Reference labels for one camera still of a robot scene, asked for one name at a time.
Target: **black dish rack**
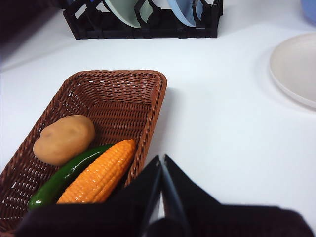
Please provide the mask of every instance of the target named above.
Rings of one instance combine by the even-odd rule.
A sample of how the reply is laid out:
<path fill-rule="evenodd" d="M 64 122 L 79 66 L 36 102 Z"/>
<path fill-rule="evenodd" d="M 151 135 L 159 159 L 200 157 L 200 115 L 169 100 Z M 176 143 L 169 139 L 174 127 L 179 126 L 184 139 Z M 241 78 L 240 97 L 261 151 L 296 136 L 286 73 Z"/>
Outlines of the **black dish rack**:
<path fill-rule="evenodd" d="M 140 9 L 145 3 L 153 8 L 147 23 L 140 16 Z M 201 20 L 197 17 L 198 1 L 203 5 Z M 97 9 L 103 4 L 108 12 Z M 76 12 L 83 6 L 84 12 L 77 18 Z M 208 4 L 205 0 L 194 0 L 192 4 L 196 27 L 181 23 L 171 9 L 161 9 L 152 0 L 138 0 L 135 13 L 141 28 L 133 28 L 121 22 L 108 8 L 104 0 L 76 0 L 64 10 L 65 19 L 76 39 L 151 39 L 151 38 L 217 38 L 219 18 L 223 15 L 223 0 L 214 0 Z"/>

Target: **wicker basket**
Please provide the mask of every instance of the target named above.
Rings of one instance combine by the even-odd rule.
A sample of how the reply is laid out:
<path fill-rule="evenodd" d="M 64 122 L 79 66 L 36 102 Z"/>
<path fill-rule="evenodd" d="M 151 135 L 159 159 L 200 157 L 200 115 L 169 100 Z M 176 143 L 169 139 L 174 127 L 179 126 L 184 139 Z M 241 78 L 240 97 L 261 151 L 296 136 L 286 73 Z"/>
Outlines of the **wicker basket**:
<path fill-rule="evenodd" d="M 58 169 L 33 153 L 43 128 L 64 116 L 81 114 L 95 125 L 91 147 L 133 138 L 137 151 L 128 185 L 143 168 L 166 84 L 165 76 L 156 71 L 86 71 L 68 78 L 1 174 L 0 236 L 14 232 L 31 195 Z"/>

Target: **green cucumber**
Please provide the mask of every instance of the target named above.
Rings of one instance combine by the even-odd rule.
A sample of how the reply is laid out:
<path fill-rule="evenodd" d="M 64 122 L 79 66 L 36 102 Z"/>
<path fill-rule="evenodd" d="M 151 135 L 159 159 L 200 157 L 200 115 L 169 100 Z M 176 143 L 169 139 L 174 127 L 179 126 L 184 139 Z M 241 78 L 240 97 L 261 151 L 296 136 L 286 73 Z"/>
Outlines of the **green cucumber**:
<path fill-rule="evenodd" d="M 62 166 L 40 189 L 31 197 L 28 208 L 54 204 L 65 189 L 81 174 L 92 162 L 113 144 L 92 148 L 71 159 Z"/>

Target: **yellow corn cob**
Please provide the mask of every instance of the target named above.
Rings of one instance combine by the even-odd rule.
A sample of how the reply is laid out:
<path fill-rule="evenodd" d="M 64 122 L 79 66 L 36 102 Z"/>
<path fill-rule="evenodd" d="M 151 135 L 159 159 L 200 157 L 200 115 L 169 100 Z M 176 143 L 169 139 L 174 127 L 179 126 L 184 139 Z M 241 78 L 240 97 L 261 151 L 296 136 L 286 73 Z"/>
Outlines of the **yellow corn cob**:
<path fill-rule="evenodd" d="M 135 146 L 134 140 L 124 140 L 110 147 L 74 180 L 57 203 L 104 202 L 127 171 Z"/>

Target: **white table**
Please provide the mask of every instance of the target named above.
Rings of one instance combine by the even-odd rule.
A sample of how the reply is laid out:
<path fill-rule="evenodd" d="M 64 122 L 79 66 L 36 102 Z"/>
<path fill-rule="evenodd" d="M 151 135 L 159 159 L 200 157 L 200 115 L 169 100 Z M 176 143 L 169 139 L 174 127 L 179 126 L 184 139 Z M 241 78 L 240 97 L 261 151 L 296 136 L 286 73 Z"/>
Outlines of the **white table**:
<path fill-rule="evenodd" d="M 316 26 L 298 0 L 224 4 L 217 39 L 75 40 L 62 11 L 40 17 L 2 58 L 1 171 L 70 75 L 158 70 L 168 88 L 148 158 L 169 154 L 222 203 L 298 211 L 316 233 L 316 111 L 268 71 L 279 43 Z"/>

